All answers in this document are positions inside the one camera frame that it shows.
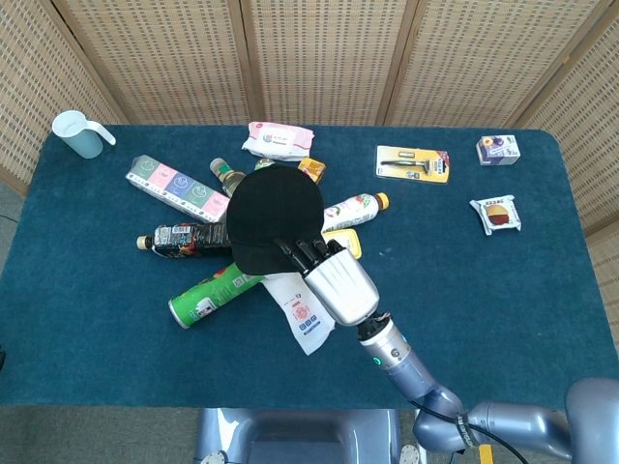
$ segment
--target colorful packaging box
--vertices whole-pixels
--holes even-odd
[[[133,159],[125,178],[138,189],[203,222],[219,222],[229,198],[146,155]]]
[[[482,166],[514,164],[520,158],[514,135],[485,135],[475,148]]]
[[[299,169],[308,174],[311,179],[317,184],[322,179],[322,175],[325,173],[325,164],[311,158],[302,159],[299,163]]]

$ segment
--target baseball cap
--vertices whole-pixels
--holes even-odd
[[[295,167],[273,164],[248,174],[226,211],[236,265],[250,276],[297,271],[275,239],[322,240],[323,211],[318,186]]]

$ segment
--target yellow label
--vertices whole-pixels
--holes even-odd
[[[376,147],[376,175],[409,181],[447,184],[449,156],[439,150]]]
[[[492,447],[490,445],[480,445],[480,463],[492,464]]]

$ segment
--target plastic bottle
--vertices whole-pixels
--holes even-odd
[[[243,274],[237,265],[232,263],[183,295],[172,298],[167,305],[176,322],[183,329],[188,329],[191,324],[247,292],[262,278],[261,275]]]
[[[241,184],[241,181],[245,179],[244,173],[241,171],[233,171],[229,164],[222,158],[215,158],[211,161],[211,172],[220,180],[221,188],[229,197],[232,197],[234,190],[236,190],[239,184]]]
[[[324,213],[322,232],[345,229],[374,219],[379,211],[389,208],[389,197],[383,193],[360,195],[348,198],[327,208]]]
[[[227,229],[221,222],[160,225],[153,235],[137,238],[139,249],[152,249],[165,258],[186,258],[230,251]]]
[[[269,167],[271,164],[275,164],[275,162],[272,159],[261,158],[255,162],[255,166],[253,167],[253,170],[257,171],[258,169],[262,169],[263,167]]]

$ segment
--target table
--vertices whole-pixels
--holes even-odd
[[[407,403],[337,328],[306,357],[257,286],[184,331],[167,308],[230,262],[166,260],[135,238],[188,217],[132,187],[149,155],[213,188],[214,157],[248,172],[241,126],[111,126],[118,143],[81,159],[45,142],[0,280],[0,403],[247,408],[401,408]],[[559,148],[509,130],[512,166],[481,167],[491,129],[314,127],[325,204],[385,191],[357,228],[381,309],[465,405],[491,398],[562,407],[569,384],[617,377],[617,357]],[[447,150],[448,185],[373,175],[378,144]],[[471,199],[513,194],[522,230],[487,237]]]

